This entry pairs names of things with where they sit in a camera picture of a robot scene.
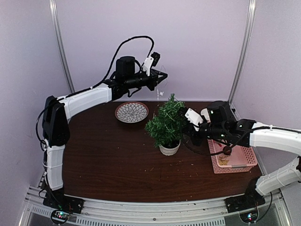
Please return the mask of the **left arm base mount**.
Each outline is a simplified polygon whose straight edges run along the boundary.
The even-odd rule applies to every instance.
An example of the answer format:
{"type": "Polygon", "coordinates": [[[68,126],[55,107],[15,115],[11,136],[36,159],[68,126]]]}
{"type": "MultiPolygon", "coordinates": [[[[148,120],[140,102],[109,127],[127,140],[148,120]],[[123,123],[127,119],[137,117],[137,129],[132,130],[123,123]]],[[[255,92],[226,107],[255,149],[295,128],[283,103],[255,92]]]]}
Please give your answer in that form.
{"type": "Polygon", "coordinates": [[[80,198],[74,198],[65,196],[61,203],[58,203],[54,198],[46,198],[43,201],[44,206],[51,207],[53,209],[63,210],[69,213],[81,214],[83,209],[84,200],[80,198]]]}

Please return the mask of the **small green christmas tree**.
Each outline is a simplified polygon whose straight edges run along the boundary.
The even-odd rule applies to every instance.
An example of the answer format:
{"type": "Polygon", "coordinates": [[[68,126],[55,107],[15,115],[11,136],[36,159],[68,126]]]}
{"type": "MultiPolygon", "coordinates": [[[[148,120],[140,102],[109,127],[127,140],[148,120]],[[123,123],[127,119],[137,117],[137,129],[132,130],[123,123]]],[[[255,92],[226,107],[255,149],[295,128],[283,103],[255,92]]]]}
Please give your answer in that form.
{"type": "Polygon", "coordinates": [[[154,139],[154,146],[165,156],[177,153],[181,144],[181,123],[179,110],[185,107],[184,102],[176,99],[172,93],[168,100],[158,105],[154,116],[146,125],[145,130],[154,139]]]}

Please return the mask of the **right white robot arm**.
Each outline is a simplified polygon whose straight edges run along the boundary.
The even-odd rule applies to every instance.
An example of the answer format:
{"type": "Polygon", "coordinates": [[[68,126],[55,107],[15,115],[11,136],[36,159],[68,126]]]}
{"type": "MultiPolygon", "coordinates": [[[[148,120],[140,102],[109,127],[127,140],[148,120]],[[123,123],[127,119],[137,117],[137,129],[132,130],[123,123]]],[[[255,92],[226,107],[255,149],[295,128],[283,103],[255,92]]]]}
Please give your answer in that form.
{"type": "Polygon", "coordinates": [[[207,138],[224,145],[217,154],[230,155],[236,146],[266,147],[297,155],[287,165],[265,176],[250,181],[241,204],[250,208],[259,197],[285,187],[301,179],[301,132],[266,125],[249,119],[236,120],[229,102],[214,101],[197,113],[191,108],[182,108],[179,114],[184,118],[182,133],[193,145],[199,146],[207,138]]]}

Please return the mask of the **red bauble ornament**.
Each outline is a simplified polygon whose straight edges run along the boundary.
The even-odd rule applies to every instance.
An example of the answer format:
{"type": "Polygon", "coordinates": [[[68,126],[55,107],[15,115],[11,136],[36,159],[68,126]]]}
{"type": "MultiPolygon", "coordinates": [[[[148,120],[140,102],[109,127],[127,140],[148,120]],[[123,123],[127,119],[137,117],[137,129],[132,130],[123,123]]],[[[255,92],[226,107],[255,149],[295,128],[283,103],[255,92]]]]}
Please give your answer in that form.
{"type": "Polygon", "coordinates": [[[232,148],[230,146],[225,146],[223,148],[223,154],[224,155],[231,155],[231,152],[232,152],[232,148]]]}

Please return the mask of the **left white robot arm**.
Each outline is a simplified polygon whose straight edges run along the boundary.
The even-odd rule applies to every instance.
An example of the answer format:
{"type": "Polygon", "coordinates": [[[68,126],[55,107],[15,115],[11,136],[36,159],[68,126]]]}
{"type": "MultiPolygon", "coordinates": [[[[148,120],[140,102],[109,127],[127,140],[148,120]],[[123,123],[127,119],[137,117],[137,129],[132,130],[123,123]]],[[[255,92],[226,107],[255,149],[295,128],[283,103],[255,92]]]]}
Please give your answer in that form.
{"type": "Polygon", "coordinates": [[[147,57],[139,72],[135,72],[136,59],[133,56],[124,56],[116,61],[116,70],[110,78],[105,79],[95,87],[62,97],[49,96],[46,99],[43,113],[42,128],[43,140],[41,146],[44,155],[44,168],[47,173],[47,185],[53,192],[49,201],[57,209],[67,206],[68,200],[59,189],[63,188],[63,152],[70,139],[69,121],[82,111],[96,105],[115,101],[130,92],[147,87],[153,91],[155,87],[167,78],[167,73],[156,70],[154,67],[160,59],[160,54],[153,52],[147,57]]]}

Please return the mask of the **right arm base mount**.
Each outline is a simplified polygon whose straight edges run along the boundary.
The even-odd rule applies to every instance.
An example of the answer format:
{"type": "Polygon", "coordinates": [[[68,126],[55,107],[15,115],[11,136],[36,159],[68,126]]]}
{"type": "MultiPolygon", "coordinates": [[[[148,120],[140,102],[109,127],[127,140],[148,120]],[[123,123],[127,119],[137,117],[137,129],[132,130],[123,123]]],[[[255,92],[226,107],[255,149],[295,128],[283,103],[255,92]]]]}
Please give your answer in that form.
{"type": "Polygon", "coordinates": [[[265,203],[264,198],[255,198],[249,195],[234,196],[225,199],[228,213],[256,208],[257,206],[264,205],[265,203]]]}

